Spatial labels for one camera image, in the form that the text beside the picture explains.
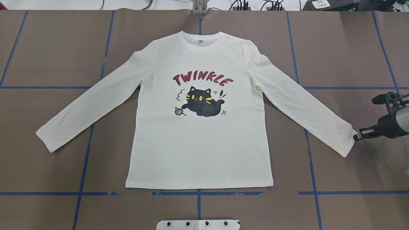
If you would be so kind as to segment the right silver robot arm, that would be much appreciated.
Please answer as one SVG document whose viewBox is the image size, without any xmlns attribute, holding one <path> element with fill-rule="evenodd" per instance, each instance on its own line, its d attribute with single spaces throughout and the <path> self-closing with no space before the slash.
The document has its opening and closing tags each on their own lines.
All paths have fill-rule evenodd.
<svg viewBox="0 0 409 230">
<path fill-rule="evenodd" d="M 387 115 L 380 117 L 377 124 L 368 128 L 361 128 L 358 134 L 353 136 L 355 141 L 384 136 L 390 139 L 408 135 L 409 114 L 408 107 L 393 110 Z"/>
</svg>

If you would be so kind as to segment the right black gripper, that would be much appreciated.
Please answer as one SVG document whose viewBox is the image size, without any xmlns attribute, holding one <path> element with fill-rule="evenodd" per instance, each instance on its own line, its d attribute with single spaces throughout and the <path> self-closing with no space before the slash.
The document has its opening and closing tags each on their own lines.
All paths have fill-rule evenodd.
<svg viewBox="0 0 409 230">
<path fill-rule="evenodd" d="M 371 127 L 374 131 L 369 135 L 369 128 L 361 128 L 353 136 L 354 141 L 360 141 L 364 139 L 385 136 L 387 138 L 398 137 L 398 125 L 394 118 L 390 115 L 382 116 L 378 119 L 377 124 Z"/>
</svg>

